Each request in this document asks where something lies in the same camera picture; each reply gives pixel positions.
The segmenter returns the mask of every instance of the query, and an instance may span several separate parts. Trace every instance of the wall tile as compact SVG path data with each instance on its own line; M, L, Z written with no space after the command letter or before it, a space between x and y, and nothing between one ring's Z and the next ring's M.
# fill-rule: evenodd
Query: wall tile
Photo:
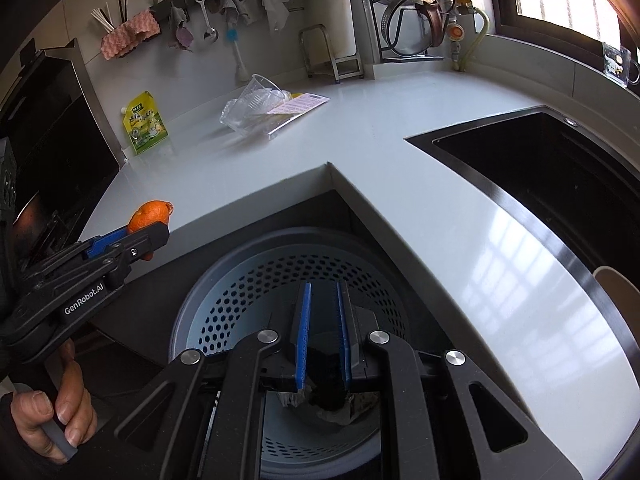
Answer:
M574 99L597 110L640 143L640 98L603 73L576 63Z
M206 43L200 12L191 13L189 30L195 37L192 52L167 45L168 34L141 44L121 59L104 60L100 55L87 64L98 98L114 130L122 129L120 108L145 90L156 98L162 118L169 121L215 97L243 85L236 80L236 60L225 39L226 24L219 14L209 15L220 39ZM303 12L292 12L281 34L272 36L266 15L249 26L239 25L242 59L249 73L273 76L304 66L298 47Z
M118 0L63 0L66 28L70 37L78 38L84 62L88 62L100 52L100 41L106 32L92 18L91 10L101 7L106 11L105 2L109 3L114 21L119 20Z
M20 49L12 56L2 73L0 73L0 102L4 100L20 73L20 50L31 41L31 38L36 40L36 48L38 49L65 46L69 42L62 3L51 9L33 29L33 32L22 42Z
M546 48L489 35L472 58L477 63L508 70L567 96L574 92L575 62Z

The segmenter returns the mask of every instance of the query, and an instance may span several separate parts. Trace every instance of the white tiled wall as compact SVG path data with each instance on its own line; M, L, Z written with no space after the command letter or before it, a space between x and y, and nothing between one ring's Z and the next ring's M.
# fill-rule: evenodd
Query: white tiled wall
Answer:
M0 102L4 100L4 96L11 89L20 73L20 50L31 41L31 38L35 38L37 48L64 46L69 42L62 2L51 9L49 14L33 29L33 32L22 42L20 49L0 73Z
M120 109L142 91L153 94L160 113L168 121L242 86L236 80L236 61L231 44L225 39L222 16L209 15L220 38L214 44L205 44L202 39L205 24L199 7L191 9L188 23L195 37L192 52L169 47L169 35L164 32L124 58L106 61L100 53L105 31L90 15L94 7L106 10L106 3L114 22L120 23L118 0L62 0L30 38L36 39L37 48L63 46L69 39L78 38L95 91L117 134L123 133ZM152 0L129 0L129 17L152 4ZM291 0L291 7L302 5L303 0ZM301 71L304 63L298 47L298 31L304 27L303 10L291 12L282 33L272 36L259 0L254 0L254 7L262 19L250 26L238 27L238 45L249 72L273 76ZM161 23L161 27L166 30L167 24ZM11 88L18 72L20 61L16 53L0 74L0 99Z
M479 45L468 70L591 124L593 133L640 170L640 98L602 72L546 48L492 35Z

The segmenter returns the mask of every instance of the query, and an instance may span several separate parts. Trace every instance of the white countertop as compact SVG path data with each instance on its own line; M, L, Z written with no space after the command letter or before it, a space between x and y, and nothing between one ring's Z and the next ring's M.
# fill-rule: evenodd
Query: white countertop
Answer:
M332 100L271 141L240 141L218 122L220 102L171 121L169 140L116 176L82 239L126 224L147 200L172 202L170 241L137 266L138 276L329 189L332 172L340 174L439 280L540 428L585 480L599 478L640 418L640 391L618 340L536 238L404 140L542 103L453 72L322 81L287 88Z

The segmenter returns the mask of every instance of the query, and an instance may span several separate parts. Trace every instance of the human hand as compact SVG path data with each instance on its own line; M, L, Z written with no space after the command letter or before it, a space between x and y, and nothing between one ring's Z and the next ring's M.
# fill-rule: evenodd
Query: human hand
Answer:
M84 388L80 365L74 361L76 347L73 341L68 339L58 352L64 372L56 397L55 413L60 422L66 425L65 437L69 444L78 447L79 444L84 444L94 436L98 416L91 405L91 395ZM46 394L43 392L14 394L11 415L18 433L31 449L56 464L66 462L65 455L40 427L54 415L53 405Z

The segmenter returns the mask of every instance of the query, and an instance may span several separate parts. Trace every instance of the blue brush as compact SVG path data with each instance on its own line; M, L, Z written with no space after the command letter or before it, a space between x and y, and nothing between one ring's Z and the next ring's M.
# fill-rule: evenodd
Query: blue brush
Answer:
M86 251L86 255L89 258L95 258L104 252L108 245L116 243L121 238L124 238L127 235L127 228L122 227L117 231L113 231L107 235L104 235L98 238L91 248Z
M335 306L338 316L338 327L340 329L340 371L342 373L342 380L344 382L345 390L349 389L351 384L351 347L349 343L349 333L347 330L347 320L344 315L344 303L342 302L342 292L340 290L340 283L335 284L335 292L338 301Z
M305 386L306 377L306 348L309 340L309 320L311 318L311 283L305 283L305 293L302 298L300 311L300 325L298 340L296 341L296 388L301 390Z
M230 28L227 32L226 32L226 38L229 41L238 41L238 31L235 30L234 28Z

